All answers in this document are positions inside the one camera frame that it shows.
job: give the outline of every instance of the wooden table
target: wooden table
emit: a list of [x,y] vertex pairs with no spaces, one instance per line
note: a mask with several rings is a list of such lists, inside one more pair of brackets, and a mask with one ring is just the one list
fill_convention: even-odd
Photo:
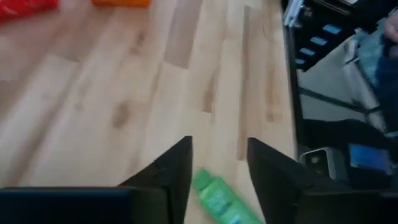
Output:
[[[246,138],[294,157],[285,60],[279,0],[63,0],[3,24],[0,185],[117,185],[192,135],[194,169],[260,215]],[[195,196],[187,223],[209,223]]]

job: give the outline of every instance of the red bag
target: red bag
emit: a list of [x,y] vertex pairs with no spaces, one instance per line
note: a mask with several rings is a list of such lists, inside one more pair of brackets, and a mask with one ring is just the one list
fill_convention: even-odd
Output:
[[58,0],[0,0],[0,22],[58,7]]

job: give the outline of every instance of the green shampoo bottle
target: green shampoo bottle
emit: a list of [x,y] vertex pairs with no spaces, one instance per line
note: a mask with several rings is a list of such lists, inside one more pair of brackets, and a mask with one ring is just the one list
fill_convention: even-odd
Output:
[[262,223],[221,177],[212,177],[205,169],[198,170],[193,178],[193,187],[199,193],[200,203],[217,223]]

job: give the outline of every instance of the wooden countertop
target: wooden countertop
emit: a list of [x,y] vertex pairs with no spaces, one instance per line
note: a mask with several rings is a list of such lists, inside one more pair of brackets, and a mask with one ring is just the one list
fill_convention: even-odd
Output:
[[[112,186],[185,135],[260,215],[246,138],[295,139],[279,0],[154,0],[0,26],[0,185]],[[210,218],[191,193],[187,223]]]

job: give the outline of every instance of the orange object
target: orange object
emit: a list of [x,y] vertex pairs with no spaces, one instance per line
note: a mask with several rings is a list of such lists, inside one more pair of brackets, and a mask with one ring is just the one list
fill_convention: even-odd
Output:
[[148,7],[151,0],[91,0],[96,6]]
[[58,0],[0,0],[0,22],[58,7]]

